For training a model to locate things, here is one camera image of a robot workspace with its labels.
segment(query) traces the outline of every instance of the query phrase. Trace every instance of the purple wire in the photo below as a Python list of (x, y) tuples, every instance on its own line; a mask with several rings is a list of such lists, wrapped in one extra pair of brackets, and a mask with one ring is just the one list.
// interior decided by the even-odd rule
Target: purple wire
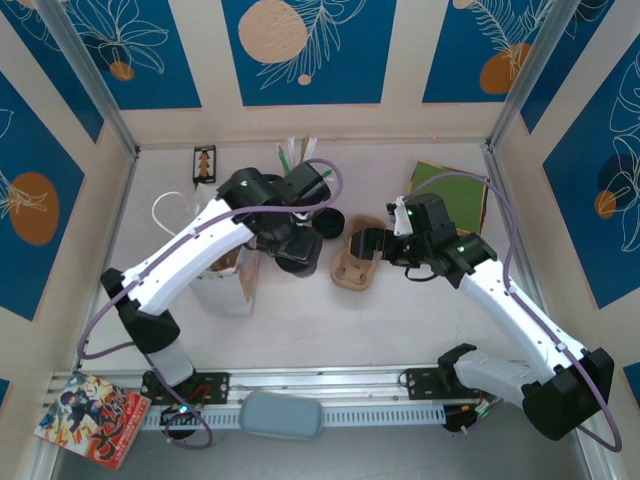
[[(144, 270), (142, 270), (142, 272), (140, 272), (140, 274), (138, 275), (139, 280), (138, 279), (132, 280), (116, 296), (114, 296), (111, 300), (109, 300), (104, 305), (104, 307), (102, 307), (98, 311), (98, 313), (96, 313), (94, 315), (94, 317), (87, 324), (87, 327), (85, 328), (84, 332), (82, 332), (82, 335), (80, 336), (80, 340), (78, 341), (78, 346), (77, 346), (78, 357), (83, 359), (83, 360), (93, 360), (93, 359), (96, 359), (96, 358), (104, 357), (105, 355), (109, 355), (110, 353), (116, 352), (116, 351), (121, 350), (123, 348), (135, 346), (135, 344), (133, 342), (125, 342), (125, 343), (121, 343), (119, 345), (116, 345), (114, 347), (107, 348), (107, 349), (102, 350), (100, 352), (96, 352), (96, 353), (86, 353), (85, 352), (85, 349), (87, 348), (87, 340), (89, 339), (89, 335), (91, 334), (91, 331), (95, 328), (95, 326), (102, 319), (102, 317), (105, 316), (105, 314), (109, 311), (109, 309), (111, 309), (113, 306), (115, 306), (116, 303), (118, 303), (120, 300), (122, 300), (138, 284), (141, 285), (142, 281), (144, 280), (144, 278), (147, 275), (149, 275), (158, 265), (160, 265), (167, 258), (169, 258), (171, 256), (171, 254), (173, 254), (176, 250), (178, 250), (182, 245), (187, 243), (192, 238), (197, 237), (200, 233), (202, 233), (204, 230), (206, 230), (210, 226), (215, 225), (216, 223), (221, 222), (223, 220), (226, 220), (227, 218), (235, 217), (236, 215), (242, 215), (242, 214), (245, 214), (245, 213), (268, 213), (268, 212), (303, 213), (303, 212), (314, 212), (316, 210), (320, 210), (320, 209), (323, 209), (325, 207), (328, 207), (333, 202), (335, 202), (337, 200), (337, 198), (340, 196), (340, 194), (342, 193), (342, 189), (344, 188), (344, 178), (342, 176), (342, 173), (338, 169), (338, 167), (336, 167), (336, 165), (333, 162), (330, 162), (329, 160), (324, 160), (324, 159), (321, 159), (321, 158), (312, 158), (310, 160), (307, 160), (307, 162), (311, 163), (311, 164), (316, 163), (316, 164), (326, 165), (329, 168), (331, 168), (333, 173), (336, 175), (336, 178), (338, 179), (338, 186), (336, 187), (336, 191), (333, 193), (333, 195), (331, 195), (330, 198), (328, 198), (327, 200), (324, 200), (324, 201), (322, 201), (320, 203), (317, 203), (315, 205), (307, 205), (307, 206), (303, 206), (303, 207), (258, 206), (258, 207), (238, 208), (236, 210), (231, 210), (229, 212), (226, 212), (226, 213), (223, 213), (221, 215), (218, 215), (217, 217), (214, 217), (211, 220), (207, 220), (202, 225), (198, 225), (194, 229), (195, 230), (195, 235), (186, 234), (186, 235), (182, 236), (181, 238), (179, 238), (174, 244), (172, 244), (169, 248), (167, 248), (166, 251), (164, 251), (162, 254), (158, 255), (158, 257), (155, 260), (153, 260)], [(153, 361), (151, 360), (151, 358), (149, 358), (149, 356), (145, 355), (145, 354), (143, 354), (143, 356), (144, 356), (145, 360), (147, 361), (147, 363), (149, 363), (149, 366), (151, 367), (153, 373), (156, 375), (156, 377), (158, 378), (158, 380), (160, 381), (162, 386), (181, 405), (187, 407), (187, 410), (195, 418), (197, 418), (200, 423), (202, 423), (204, 425), (204, 428), (207, 431), (207, 442), (202, 444), (202, 445), (188, 445), (188, 444), (184, 444), (184, 443), (180, 443), (180, 442), (174, 442), (173, 440), (170, 440), (170, 437), (169, 437), (169, 426), (172, 423), (171, 421), (169, 421), (165, 425), (165, 430), (164, 430), (164, 433), (167, 436), (167, 439), (170, 440), (170, 442), (173, 445), (175, 445), (177, 447), (180, 447), (180, 448), (187, 449), (187, 450), (203, 450), (205, 448), (209, 448), (213, 444), (213, 431), (211, 430), (211, 427), (209, 427), (207, 422), (196, 411), (196, 409), (193, 408), (189, 404), (189, 402), (187, 402), (186, 400), (181, 398), (180, 395), (178, 395), (178, 393), (173, 388), (171, 388), (171, 386), (167, 383), (166, 379), (162, 376), (162, 374), (155, 367), (155, 365), (153, 364)]]
[(596, 401), (598, 402), (598, 405), (600, 406), (602, 413), (607, 419), (607, 423), (609, 424), (609, 428), (611, 429), (611, 433), (613, 435), (614, 445), (611, 445), (610, 443), (605, 441), (603, 438), (596, 435), (595, 433), (588, 430), (587, 428), (583, 427), (582, 425), (578, 425), (577, 427), (578, 430), (580, 430), (582, 433), (584, 433), (591, 439), (595, 440), (596, 442), (598, 442), (600, 445), (607, 448), (608, 450), (611, 450), (612, 452), (616, 452), (616, 453), (620, 452), (622, 450), (622, 437), (620, 435), (620, 430), (618, 429), (618, 425), (616, 424), (616, 421), (613, 418), (611, 409), (609, 408), (606, 400), (600, 393), (600, 390), (598, 390), (598, 387), (596, 386), (595, 382), (591, 379), (591, 376), (585, 370), (582, 364), (578, 361), (575, 355), (573, 355), (573, 353), (571, 353), (569, 349), (566, 348), (566, 346), (564, 345), (564, 342), (562, 342), (560, 337), (558, 337), (556, 333), (551, 328), (549, 328), (549, 326), (536, 314), (536, 312), (534, 312), (531, 309), (531, 307), (529, 307), (529, 305), (527, 305), (527, 303), (512, 289), (511, 278), (509, 278), (509, 268), (511, 265), (511, 261), (513, 260), (513, 256), (515, 253), (515, 246), (518, 239), (518, 217), (516, 215), (516, 212), (513, 206), (509, 203), (509, 200), (507, 199), (505, 194), (502, 191), (500, 191), (500, 189), (495, 187), (492, 183), (484, 179), (483, 177), (479, 177), (477, 175), (473, 175), (471, 173), (465, 173), (465, 172), (447, 172), (447, 173), (442, 173), (440, 175), (436, 175), (435, 177), (429, 178), (424, 182), (422, 182), (416, 189), (413, 190), (413, 192), (409, 193), (404, 197), (405, 201), (418, 195), (418, 193), (427, 185), (430, 185), (431, 183), (446, 177), (466, 177), (466, 178), (474, 179), (484, 184), (486, 187), (492, 190), (493, 193), (495, 193), (496, 197), (498, 197), (500, 202), (504, 205), (504, 207), (509, 212), (509, 218), (511, 221), (511, 241), (509, 243), (509, 249), (507, 250), (507, 255), (504, 261), (504, 268), (502, 270), (502, 281), (504, 282), (504, 285), (507, 291), (511, 294), (515, 302), (540, 326), (540, 328), (542, 328), (542, 330), (549, 336), (549, 338), (553, 340), (553, 342), (556, 344), (556, 348), (558, 349), (558, 351), (561, 351), (566, 355), (566, 357), (571, 361), (573, 366), (576, 368), (576, 370), (578, 370), (578, 372), (580, 373), (584, 381), (587, 383), (589, 390), (591, 390), (591, 393), (593, 394)]

